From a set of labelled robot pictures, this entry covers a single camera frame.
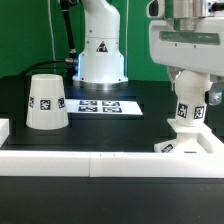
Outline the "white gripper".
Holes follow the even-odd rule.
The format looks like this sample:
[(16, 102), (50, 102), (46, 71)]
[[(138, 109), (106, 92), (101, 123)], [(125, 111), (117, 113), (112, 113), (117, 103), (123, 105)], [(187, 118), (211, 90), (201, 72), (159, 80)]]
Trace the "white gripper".
[[(146, 6), (152, 60), (166, 65), (171, 89), (181, 69), (224, 77), (224, 0), (151, 0)], [(222, 102), (213, 82), (205, 102)]]

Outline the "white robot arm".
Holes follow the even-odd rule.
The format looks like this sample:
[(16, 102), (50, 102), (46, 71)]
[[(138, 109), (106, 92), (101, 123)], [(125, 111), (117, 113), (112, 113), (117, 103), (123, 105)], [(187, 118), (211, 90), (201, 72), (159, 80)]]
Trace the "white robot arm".
[[(59, 0), (65, 21), (74, 83), (87, 88), (113, 88), (125, 83), (119, 52), (120, 15), (107, 0)], [(82, 4), (85, 47), (73, 41), (69, 9)], [(211, 76), (205, 102), (217, 105), (224, 91), (224, 0), (151, 0), (146, 6), (149, 49), (154, 62), (175, 76), (183, 70)]]

